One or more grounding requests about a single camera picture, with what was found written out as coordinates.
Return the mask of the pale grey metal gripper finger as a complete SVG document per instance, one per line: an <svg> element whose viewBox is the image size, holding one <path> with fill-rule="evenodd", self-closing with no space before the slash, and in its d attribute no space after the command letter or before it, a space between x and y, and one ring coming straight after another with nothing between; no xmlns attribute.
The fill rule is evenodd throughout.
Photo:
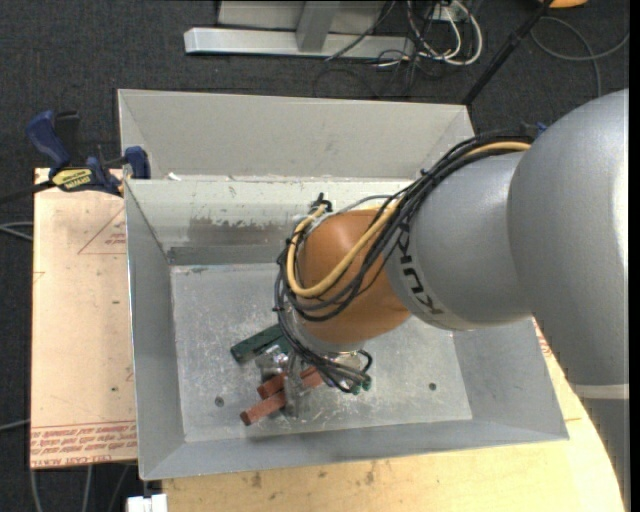
<svg viewBox="0 0 640 512"><path fill-rule="evenodd" d="M292 418L299 418L304 410L305 391L301 384L286 382L284 385L285 414Z"/></svg>

